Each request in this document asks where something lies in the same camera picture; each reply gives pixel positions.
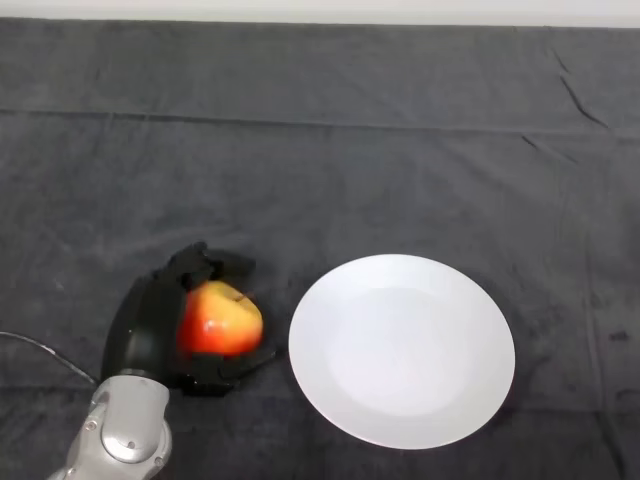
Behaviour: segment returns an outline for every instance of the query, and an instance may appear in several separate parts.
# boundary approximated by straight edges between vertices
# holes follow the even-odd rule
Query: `robotic hand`
[[[251,260],[201,242],[134,282],[109,331],[102,383],[89,415],[66,466],[49,480],[150,479],[171,454],[171,431],[164,420],[169,389],[222,396],[274,358],[275,351],[260,349],[228,358],[176,347],[189,291],[208,280],[247,275],[253,266]]]

